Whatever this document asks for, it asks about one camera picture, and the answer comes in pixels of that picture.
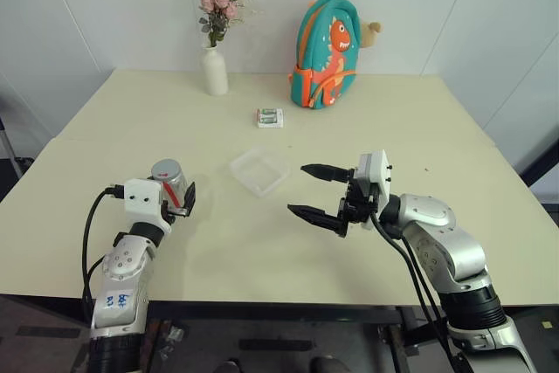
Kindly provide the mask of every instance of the shoe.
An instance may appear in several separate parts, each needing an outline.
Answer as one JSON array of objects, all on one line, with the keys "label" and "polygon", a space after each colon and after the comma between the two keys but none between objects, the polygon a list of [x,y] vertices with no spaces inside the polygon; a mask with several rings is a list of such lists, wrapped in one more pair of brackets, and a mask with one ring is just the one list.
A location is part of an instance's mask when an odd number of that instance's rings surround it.
[{"label": "shoe", "polygon": [[231,359],[219,364],[213,373],[243,373],[243,370],[237,360]]},{"label": "shoe", "polygon": [[332,357],[315,357],[310,370],[311,373],[351,373],[344,363]]}]

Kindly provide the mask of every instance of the white vase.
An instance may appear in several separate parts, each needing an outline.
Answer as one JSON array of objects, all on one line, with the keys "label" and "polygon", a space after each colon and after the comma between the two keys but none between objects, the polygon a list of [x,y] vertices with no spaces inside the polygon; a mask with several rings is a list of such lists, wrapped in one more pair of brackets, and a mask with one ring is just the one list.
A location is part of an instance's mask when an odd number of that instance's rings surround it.
[{"label": "white vase", "polygon": [[229,84],[224,56],[217,51],[217,47],[205,47],[200,62],[207,92],[213,96],[225,95],[229,91]]}]

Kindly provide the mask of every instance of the floor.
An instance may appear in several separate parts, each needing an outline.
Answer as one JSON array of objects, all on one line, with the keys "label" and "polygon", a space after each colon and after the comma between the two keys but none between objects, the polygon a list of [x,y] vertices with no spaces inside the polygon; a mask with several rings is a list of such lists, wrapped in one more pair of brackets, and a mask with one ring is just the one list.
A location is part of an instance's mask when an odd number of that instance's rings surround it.
[{"label": "floor", "polygon": [[[559,371],[559,307],[515,317],[540,373]],[[544,328],[547,321],[552,328]],[[245,373],[306,373],[314,356],[331,355],[355,373],[392,373],[389,347],[376,328],[354,323],[285,321],[175,321],[184,338],[172,352],[155,352],[150,373],[211,373],[230,357]],[[290,349],[263,350],[262,340],[282,340]],[[88,330],[82,325],[0,297],[0,371],[66,373],[86,371]],[[412,373],[449,371],[437,344],[408,357]]]}]

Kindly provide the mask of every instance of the clear plastic container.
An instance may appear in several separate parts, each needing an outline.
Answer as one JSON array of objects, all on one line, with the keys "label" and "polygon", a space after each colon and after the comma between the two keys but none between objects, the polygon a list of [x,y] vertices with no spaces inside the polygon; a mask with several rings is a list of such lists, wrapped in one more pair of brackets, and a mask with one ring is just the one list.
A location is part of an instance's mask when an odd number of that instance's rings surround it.
[{"label": "clear plastic container", "polygon": [[233,176],[263,197],[289,176],[288,162],[263,148],[250,149],[229,164]]}]

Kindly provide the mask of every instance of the backpack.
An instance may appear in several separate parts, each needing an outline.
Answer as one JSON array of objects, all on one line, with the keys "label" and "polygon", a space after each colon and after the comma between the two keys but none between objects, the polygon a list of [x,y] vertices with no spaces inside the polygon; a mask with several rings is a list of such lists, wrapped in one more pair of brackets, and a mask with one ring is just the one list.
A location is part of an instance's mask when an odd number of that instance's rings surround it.
[{"label": "backpack", "polygon": [[289,75],[291,99],[323,108],[355,79],[361,44],[357,10],[349,0],[318,0],[307,11],[297,37],[297,64]]}]

